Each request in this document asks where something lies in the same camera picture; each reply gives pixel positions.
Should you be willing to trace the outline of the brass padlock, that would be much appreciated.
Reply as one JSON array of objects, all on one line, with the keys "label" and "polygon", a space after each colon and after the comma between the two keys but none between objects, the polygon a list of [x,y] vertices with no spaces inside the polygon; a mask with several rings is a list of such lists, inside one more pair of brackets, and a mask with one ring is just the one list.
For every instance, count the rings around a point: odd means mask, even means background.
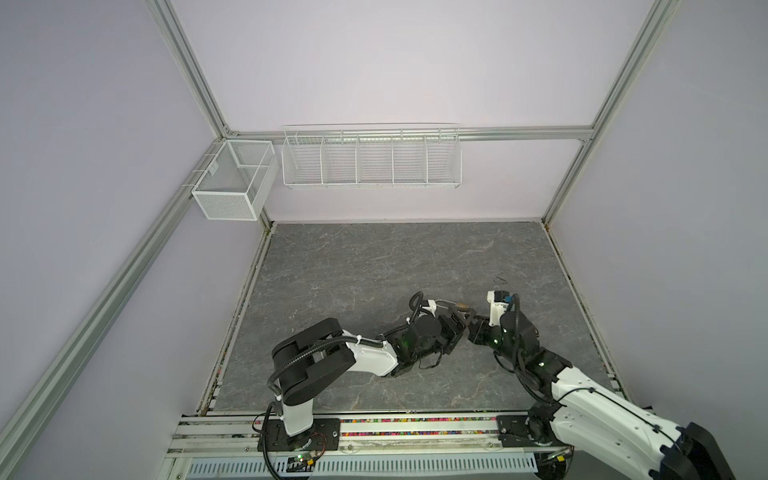
[{"label": "brass padlock", "polygon": [[468,308],[469,305],[463,304],[463,303],[457,303],[454,301],[444,300],[444,299],[437,299],[436,300],[437,306],[440,308],[448,309],[450,310],[452,307],[458,307],[458,308]]}]

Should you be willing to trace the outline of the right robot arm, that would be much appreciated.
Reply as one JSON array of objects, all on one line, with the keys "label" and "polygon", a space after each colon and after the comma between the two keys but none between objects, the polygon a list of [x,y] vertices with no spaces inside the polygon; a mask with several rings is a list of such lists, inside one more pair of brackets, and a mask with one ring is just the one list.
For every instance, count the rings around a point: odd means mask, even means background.
[{"label": "right robot arm", "polygon": [[469,339],[493,352],[535,404],[527,433],[582,450],[629,479],[732,479],[714,436],[691,422],[680,426],[599,385],[572,362],[543,347],[520,298],[487,295],[490,313],[476,316]]}]

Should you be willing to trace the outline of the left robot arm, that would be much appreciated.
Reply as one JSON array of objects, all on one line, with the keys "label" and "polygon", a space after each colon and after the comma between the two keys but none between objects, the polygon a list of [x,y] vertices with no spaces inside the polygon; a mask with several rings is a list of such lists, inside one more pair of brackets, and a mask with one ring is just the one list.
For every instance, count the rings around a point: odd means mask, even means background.
[{"label": "left robot arm", "polygon": [[266,385],[289,437],[312,429],[314,399],[348,372],[397,377],[434,357],[429,368],[452,353],[475,311],[460,303],[433,300],[416,292],[403,324],[369,338],[344,329],[336,318],[323,319],[271,351],[273,373]]}]

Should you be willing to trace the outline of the white mesh box basket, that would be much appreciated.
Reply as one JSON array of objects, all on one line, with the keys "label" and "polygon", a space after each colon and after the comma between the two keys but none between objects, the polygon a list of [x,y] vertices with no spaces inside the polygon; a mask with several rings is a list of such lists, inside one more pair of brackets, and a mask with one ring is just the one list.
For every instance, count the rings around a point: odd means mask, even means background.
[{"label": "white mesh box basket", "polygon": [[272,142],[224,140],[192,194],[208,220],[258,221],[277,173]]}]

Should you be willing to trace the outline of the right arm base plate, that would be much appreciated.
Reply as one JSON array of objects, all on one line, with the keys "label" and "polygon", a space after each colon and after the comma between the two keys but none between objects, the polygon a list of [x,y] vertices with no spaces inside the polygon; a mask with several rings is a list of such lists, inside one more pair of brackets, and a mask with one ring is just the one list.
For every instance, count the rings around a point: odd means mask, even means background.
[{"label": "right arm base plate", "polygon": [[496,416],[498,440],[504,448],[550,446],[555,437],[550,424],[532,414],[502,414]]}]

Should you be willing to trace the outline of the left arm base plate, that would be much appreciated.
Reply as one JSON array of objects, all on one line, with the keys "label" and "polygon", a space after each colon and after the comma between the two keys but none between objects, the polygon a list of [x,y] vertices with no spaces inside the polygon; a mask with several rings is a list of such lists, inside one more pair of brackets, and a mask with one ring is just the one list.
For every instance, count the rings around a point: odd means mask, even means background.
[{"label": "left arm base plate", "polygon": [[287,434],[284,423],[277,418],[270,418],[261,428],[257,449],[267,446],[269,453],[293,452],[299,450],[336,451],[341,439],[341,421],[339,418],[314,418],[312,426],[297,435]]}]

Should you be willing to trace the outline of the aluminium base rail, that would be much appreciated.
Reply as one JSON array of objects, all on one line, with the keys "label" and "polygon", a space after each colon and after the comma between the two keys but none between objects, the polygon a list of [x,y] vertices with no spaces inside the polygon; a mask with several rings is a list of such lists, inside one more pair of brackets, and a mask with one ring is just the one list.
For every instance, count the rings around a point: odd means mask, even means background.
[{"label": "aluminium base rail", "polygon": [[257,449],[261,428],[272,416],[219,415],[181,419],[166,452],[168,458],[254,456],[267,453],[278,460],[330,458],[337,455],[459,455],[479,452],[531,454],[543,461],[571,455],[574,447],[555,441],[550,446],[504,448],[498,440],[496,416],[525,412],[438,412],[416,414],[330,414],[341,421],[336,451],[299,450],[269,453]]}]

